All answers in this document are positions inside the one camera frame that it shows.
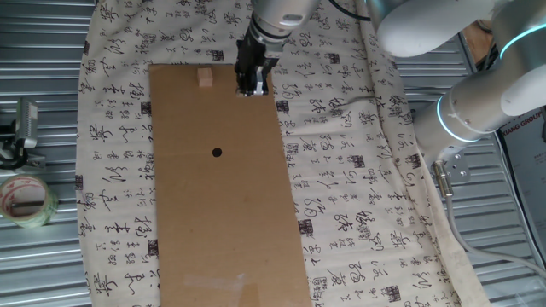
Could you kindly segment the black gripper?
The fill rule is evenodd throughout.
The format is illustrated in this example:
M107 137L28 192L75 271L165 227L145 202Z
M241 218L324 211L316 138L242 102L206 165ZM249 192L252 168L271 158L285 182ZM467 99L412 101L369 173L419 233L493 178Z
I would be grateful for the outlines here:
M239 95L267 96L267 73L265 68L271 69L279 61L275 57L267 57L266 45L254 38L246 38L236 41L237 58L235 73L237 81L237 93Z

